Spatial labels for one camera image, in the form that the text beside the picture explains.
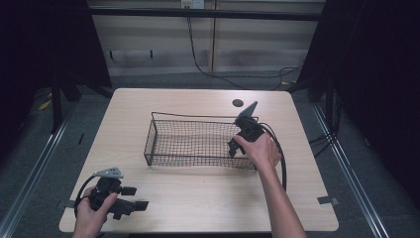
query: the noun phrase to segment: forearm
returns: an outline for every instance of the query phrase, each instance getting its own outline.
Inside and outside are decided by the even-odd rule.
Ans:
[[[275,168],[259,168],[273,238],[306,237]]]

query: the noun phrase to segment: table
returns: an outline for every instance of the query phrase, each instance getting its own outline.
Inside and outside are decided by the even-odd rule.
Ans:
[[[235,107],[234,99],[244,101]],[[122,233],[269,232],[269,219],[258,172],[222,167],[148,167],[144,148],[151,112],[236,116],[258,101],[254,116],[271,126],[287,163],[287,193],[307,231],[334,231],[338,221],[327,196],[292,98],[287,92],[191,89],[117,89],[75,185],[93,172],[118,167],[122,186],[138,188],[127,200],[148,200],[146,211],[121,220],[109,215],[102,231]],[[277,172],[281,174],[280,165]],[[95,185],[94,179],[89,185]],[[67,208],[59,228],[72,232]]]

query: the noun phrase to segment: power outlet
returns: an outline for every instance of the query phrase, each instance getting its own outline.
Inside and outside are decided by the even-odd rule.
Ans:
[[[182,9],[204,9],[204,0],[181,0]]]

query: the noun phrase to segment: black wire basket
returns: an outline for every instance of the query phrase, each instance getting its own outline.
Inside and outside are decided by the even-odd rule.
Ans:
[[[157,120],[158,115],[164,115],[166,119]],[[229,118],[232,118],[232,123],[217,122],[217,119],[226,121]],[[153,112],[145,147],[148,166],[213,166],[255,170],[253,162],[242,153],[237,153],[234,158],[229,155],[228,142],[241,131],[233,121],[235,117]]]

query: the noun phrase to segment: hand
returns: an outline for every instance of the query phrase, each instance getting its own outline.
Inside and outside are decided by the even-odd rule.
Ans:
[[[236,135],[234,139],[244,148],[248,158],[259,170],[265,168],[273,169],[281,160],[281,153],[267,132],[260,135],[255,142],[248,142],[239,135]]]
[[[102,225],[107,220],[108,210],[117,200],[117,193],[111,193],[103,202],[102,206],[94,211],[90,208],[88,196],[93,187],[88,188],[77,206],[77,219],[74,226],[73,237],[95,238],[99,235]]]

